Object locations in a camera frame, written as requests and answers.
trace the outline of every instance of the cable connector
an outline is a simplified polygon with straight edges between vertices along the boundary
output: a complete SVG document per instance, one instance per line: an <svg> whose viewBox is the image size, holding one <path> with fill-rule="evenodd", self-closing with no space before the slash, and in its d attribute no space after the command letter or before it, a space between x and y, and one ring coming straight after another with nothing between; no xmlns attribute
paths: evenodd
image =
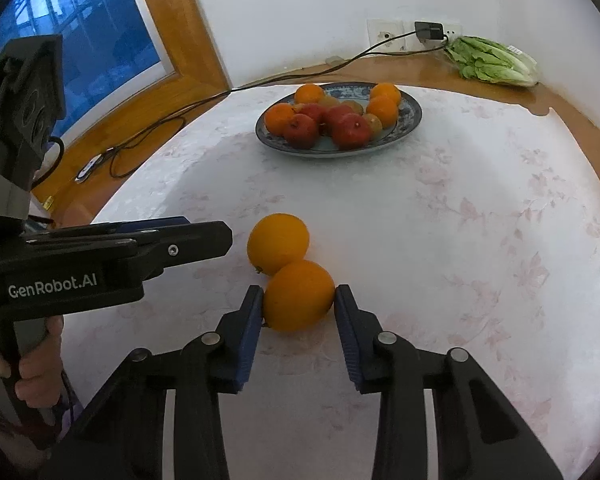
<svg viewBox="0 0 600 480"><path fill-rule="evenodd" d="M415 22L416 37L419 40L444 40L445 27L442 23Z"/></svg>

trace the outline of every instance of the wall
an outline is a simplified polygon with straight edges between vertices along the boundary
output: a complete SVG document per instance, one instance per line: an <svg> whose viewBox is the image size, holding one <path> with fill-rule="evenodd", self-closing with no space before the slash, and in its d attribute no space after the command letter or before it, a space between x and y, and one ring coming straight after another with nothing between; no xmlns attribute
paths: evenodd
<svg viewBox="0 0 600 480"><path fill-rule="evenodd" d="M487 37L498 30L496 0L199 1L234 86L359 53L369 46L368 18L460 22Z"/></svg>
<svg viewBox="0 0 600 480"><path fill-rule="evenodd" d="M501 40L600 128L600 13L591 0L499 0Z"/></svg>

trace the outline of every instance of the person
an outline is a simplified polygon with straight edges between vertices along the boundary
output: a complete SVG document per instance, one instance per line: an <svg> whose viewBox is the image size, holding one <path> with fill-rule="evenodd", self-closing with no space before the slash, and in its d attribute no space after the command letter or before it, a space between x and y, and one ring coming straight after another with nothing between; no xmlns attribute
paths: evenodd
<svg viewBox="0 0 600 480"><path fill-rule="evenodd" d="M63 392L62 316L46 320L46 338L37 348L26 354L18 364L20 380L15 384L16 396L30 408L52 408L58 405ZM0 355L0 376L8 378L11 367ZM0 479L28 478L48 457L46 450L38 450L29 440L18 434L0 431Z"/></svg>

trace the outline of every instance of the plate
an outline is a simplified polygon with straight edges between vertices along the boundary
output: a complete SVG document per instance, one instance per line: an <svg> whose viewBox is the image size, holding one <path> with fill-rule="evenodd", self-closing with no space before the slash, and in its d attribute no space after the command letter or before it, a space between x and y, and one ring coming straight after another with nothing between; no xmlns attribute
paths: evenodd
<svg viewBox="0 0 600 480"><path fill-rule="evenodd" d="M338 98L340 101L357 101L366 108L369 102L369 94L375 83L330 83L320 85L325 94ZM256 135L263 144L274 150L287 155L304 156L306 158L336 158L341 156L353 156L361 153L375 152L403 140L410 134L422 120L422 108L409 94L400 91L402 102L398 110L398 121L391 127L384 129L380 135L362 148L355 150L339 150L331 140L331 137L320 136L320 140L310 150L298 150L291 147L285 139L271 135L264 125L264 113L256 123ZM280 99L278 103L294 103L294 94Z"/></svg>

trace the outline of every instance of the metal screw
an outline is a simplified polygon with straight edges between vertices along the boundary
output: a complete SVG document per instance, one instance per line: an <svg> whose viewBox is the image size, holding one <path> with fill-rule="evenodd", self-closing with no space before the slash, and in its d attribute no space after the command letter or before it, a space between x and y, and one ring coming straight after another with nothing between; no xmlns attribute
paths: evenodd
<svg viewBox="0 0 600 480"><path fill-rule="evenodd" d="M451 351L451 358L457 363L464 363L469 358L469 352L464 348L454 348Z"/></svg>
<svg viewBox="0 0 600 480"><path fill-rule="evenodd" d="M147 359L149 355L151 355L151 352L149 352L146 348L136 348L135 350L131 351L128 358L135 363L139 363L140 361Z"/></svg>
<svg viewBox="0 0 600 480"><path fill-rule="evenodd" d="M202 341L202 343L205 345L215 345L220 342L220 335L215 332L207 332L206 334L202 335L200 341Z"/></svg>
<svg viewBox="0 0 600 480"><path fill-rule="evenodd" d="M393 332L381 332L378 334L378 341L383 345L392 345L398 341L398 337Z"/></svg>

